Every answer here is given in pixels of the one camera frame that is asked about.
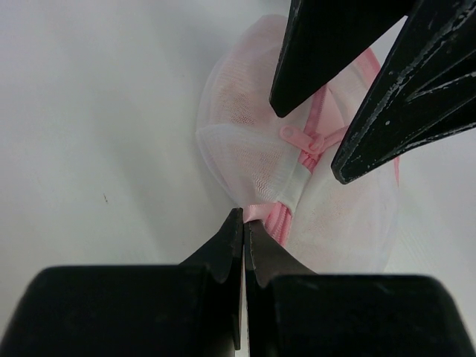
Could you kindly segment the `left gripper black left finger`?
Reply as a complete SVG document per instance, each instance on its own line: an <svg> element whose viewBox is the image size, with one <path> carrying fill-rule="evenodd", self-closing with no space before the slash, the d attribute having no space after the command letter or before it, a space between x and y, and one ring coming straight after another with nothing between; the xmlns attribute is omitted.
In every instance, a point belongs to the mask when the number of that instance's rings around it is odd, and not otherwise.
<svg viewBox="0 0 476 357"><path fill-rule="evenodd" d="M177 265L55 266L29 283L3 356L233 356L241 347L242 210Z"/></svg>

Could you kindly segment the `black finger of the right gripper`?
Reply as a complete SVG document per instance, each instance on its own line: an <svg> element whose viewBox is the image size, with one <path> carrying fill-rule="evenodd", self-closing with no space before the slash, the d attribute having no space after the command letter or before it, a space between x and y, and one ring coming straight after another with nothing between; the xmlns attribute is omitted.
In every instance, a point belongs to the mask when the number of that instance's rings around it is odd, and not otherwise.
<svg viewBox="0 0 476 357"><path fill-rule="evenodd" d="M350 183L475 127L475 2L416 1L332 161Z"/></svg>
<svg viewBox="0 0 476 357"><path fill-rule="evenodd" d="M283 118L370 47L418 1L292 1L269 102Z"/></svg>

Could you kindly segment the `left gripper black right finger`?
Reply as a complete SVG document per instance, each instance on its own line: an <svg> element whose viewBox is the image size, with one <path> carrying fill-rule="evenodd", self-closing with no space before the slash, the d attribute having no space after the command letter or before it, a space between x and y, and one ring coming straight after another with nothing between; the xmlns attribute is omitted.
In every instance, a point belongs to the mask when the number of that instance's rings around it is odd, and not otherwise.
<svg viewBox="0 0 476 357"><path fill-rule="evenodd" d="M473 356L445 286L425 275L316 274L258 221L243 227L252 356Z"/></svg>

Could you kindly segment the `pink trimmed mesh laundry bag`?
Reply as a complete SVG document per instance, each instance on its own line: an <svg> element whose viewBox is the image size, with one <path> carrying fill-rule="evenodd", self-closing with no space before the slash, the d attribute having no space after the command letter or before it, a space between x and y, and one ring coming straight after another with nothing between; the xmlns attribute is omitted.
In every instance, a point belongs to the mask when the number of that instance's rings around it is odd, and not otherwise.
<svg viewBox="0 0 476 357"><path fill-rule="evenodd" d="M196 138L216 180L291 255L317 273L383 271L396 238L399 160L349 184L331 163L379 72L366 50L294 111L268 96L286 18L255 22L214 66Z"/></svg>

